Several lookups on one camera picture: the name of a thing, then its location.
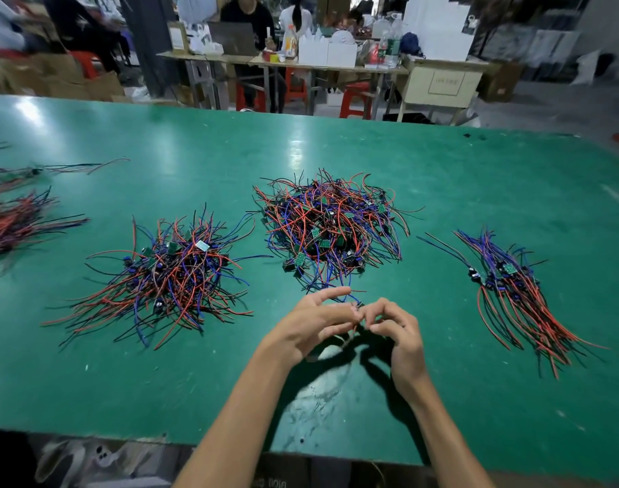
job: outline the pile of wires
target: pile of wires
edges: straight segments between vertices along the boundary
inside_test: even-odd
[[[0,254],[19,245],[41,243],[41,240],[29,238],[62,232],[63,229],[89,221],[82,215],[45,221],[45,209],[58,203],[56,198],[50,198],[49,195],[50,190],[47,190],[41,194],[33,192],[9,202],[0,202]]]
[[[533,267],[546,260],[529,263],[527,254],[532,252],[525,248],[515,248],[515,245],[509,246],[507,251],[501,250],[492,242],[494,234],[488,229],[484,229],[478,238],[468,236],[463,231],[453,233],[479,257],[483,275],[461,252],[435,236],[426,233],[438,245],[429,239],[418,238],[449,253],[466,265],[469,278],[479,285],[479,315],[506,349],[510,350],[507,342],[524,349],[518,337],[522,336],[539,357],[544,356],[550,361],[554,376],[558,378],[557,364],[570,365],[570,352],[585,356],[578,349],[579,346],[586,344],[601,347],[576,337],[549,311],[540,290],[540,281],[533,274]]]
[[[402,260],[394,223],[409,236],[402,214],[415,211],[396,209],[395,193],[389,198],[385,189],[367,185],[369,174],[357,184],[362,174],[335,180],[320,170],[305,185],[302,174],[293,181],[262,178],[270,181],[271,195],[254,187],[270,228],[269,249],[285,258],[283,268],[293,271],[308,292],[336,281],[349,285],[352,273],[366,264]]]
[[[246,290],[231,293],[222,286],[224,279],[238,283],[248,283],[235,276],[234,268],[241,260],[271,255],[250,257],[229,257],[233,243],[247,237],[255,227],[255,222],[247,233],[242,229],[252,220],[253,214],[246,214],[231,230],[224,222],[217,222],[206,208],[197,219],[196,211],[192,223],[183,224],[185,218],[172,223],[160,219],[155,234],[136,225],[133,220],[133,249],[108,250],[89,256],[108,257],[112,253],[126,253],[121,262],[123,269],[116,274],[102,272],[86,265],[101,274],[113,276],[106,287],[86,298],[77,300],[70,306],[73,312],[66,318],[45,322],[44,325],[67,322],[71,329],[69,337],[61,345],[74,337],[91,332],[103,325],[130,320],[131,324],[115,341],[137,334],[145,347],[150,346],[152,336],[169,327],[154,349],[168,341],[176,328],[188,328],[203,332],[203,322],[207,314],[214,315],[222,322],[230,321],[235,315],[249,316],[252,311],[235,311],[232,305],[246,293]],[[149,239],[149,245],[136,252],[137,235],[142,233]]]
[[[26,168],[6,169],[0,168],[0,193],[8,192],[30,184],[41,174],[48,173],[86,173],[91,174],[104,166],[117,161],[130,161],[120,158],[108,163],[81,163],[81,164],[51,164],[48,166],[29,166]]]

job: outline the gray floor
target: gray floor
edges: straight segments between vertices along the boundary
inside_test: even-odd
[[[317,116],[338,118],[339,108],[325,104],[324,96],[319,96],[317,102]],[[380,106],[378,120],[382,119],[385,106],[385,103]],[[429,111],[426,107],[410,107],[408,112],[418,110],[427,114]],[[289,103],[285,113],[304,114],[304,105]],[[472,113],[479,116],[483,128],[572,133],[619,155],[619,144],[611,138],[619,132],[619,85],[612,82],[596,81],[592,86],[519,82],[512,102],[485,103],[475,99],[469,111]],[[452,110],[437,109],[433,120],[449,123],[451,117]]]

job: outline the person's left hand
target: person's left hand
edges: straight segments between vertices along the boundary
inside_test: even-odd
[[[273,38],[267,38],[265,40],[265,46],[266,46],[267,49],[270,49],[271,51],[277,51],[278,50],[278,45],[273,40]]]
[[[348,286],[329,287],[301,299],[271,330],[260,347],[273,351],[291,369],[328,337],[345,334],[361,322],[363,315],[353,303],[323,302],[349,295]]]

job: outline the laptop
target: laptop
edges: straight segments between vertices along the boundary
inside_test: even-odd
[[[224,55],[257,56],[253,26],[241,22],[208,22],[210,36],[214,43],[224,47]]]

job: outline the green tabletop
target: green tabletop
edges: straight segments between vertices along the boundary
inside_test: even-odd
[[[84,266],[100,250],[130,248],[131,216],[147,227],[191,215],[204,202],[236,223],[267,178],[372,173],[396,206],[425,206],[414,234],[495,229],[549,259],[537,267],[554,315],[607,346],[565,367],[559,381],[531,351],[507,351],[484,327],[476,288],[460,262],[402,238],[404,259],[353,280],[364,301],[381,296],[418,316],[431,376],[486,468],[619,478],[619,160],[561,135],[226,113],[0,96],[0,166],[104,162],[85,174],[41,180],[61,204],[55,217],[89,224],[0,258],[0,428],[117,439],[197,443],[259,340],[302,296],[281,259],[244,261],[252,318],[208,319],[158,351],[137,337],[112,340],[116,323],[58,343],[63,327],[40,322],[106,277]],[[265,227],[235,245],[265,254]],[[346,352],[293,371],[266,443],[273,451],[426,462],[408,410],[394,393],[384,346],[363,336]]]

